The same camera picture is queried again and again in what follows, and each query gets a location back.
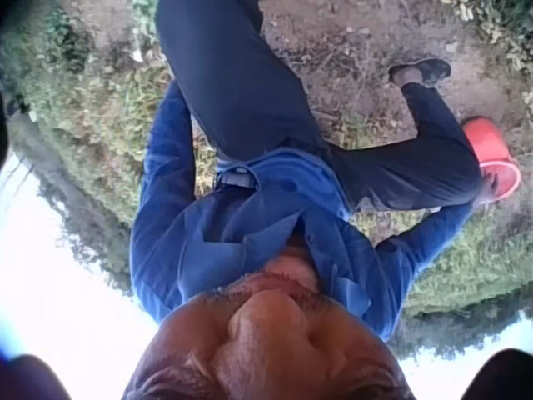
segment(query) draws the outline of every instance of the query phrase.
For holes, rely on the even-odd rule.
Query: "shoe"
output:
[[[451,65],[439,58],[427,58],[412,64],[398,64],[389,68],[389,80],[402,69],[414,67],[422,73],[422,83],[425,86],[435,86],[437,82],[449,78],[451,75]]]

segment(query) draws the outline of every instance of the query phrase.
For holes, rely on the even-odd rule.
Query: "sky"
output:
[[[4,168],[5,176],[16,160]],[[45,360],[75,400],[119,399],[156,324],[131,299],[111,290],[102,275],[77,264],[62,243],[61,218],[37,196],[21,166],[0,178],[0,343],[13,355]],[[482,364],[502,348],[533,353],[533,322],[509,326],[482,350],[467,348],[448,361],[431,350],[402,368],[420,399],[459,398]]]

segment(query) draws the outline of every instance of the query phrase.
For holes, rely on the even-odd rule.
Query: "mouth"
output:
[[[311,290],[297,280],[272,272],[247,275],[228,288],[229,293],[259,293],[265,290],[276,290],[289,295],[312,294]]]

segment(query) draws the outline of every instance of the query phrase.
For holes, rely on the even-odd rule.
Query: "red bucket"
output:
[[[488,118],[477,117],[463,125],[481,170],[498,176],[496,200],[509,197],[520,185],[521,172],[509,153],[501,130]]]

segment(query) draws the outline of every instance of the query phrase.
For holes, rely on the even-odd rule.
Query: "dark pants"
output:
[[[192,115],[226,157],[306,150],[336,171],[355,211],[462,204],[479,192],[476,156],[435,90],[402,89],[416,139],[347,151],[324,141],[300,79],[259,35],[257,0],[160,0],[156,22]]]

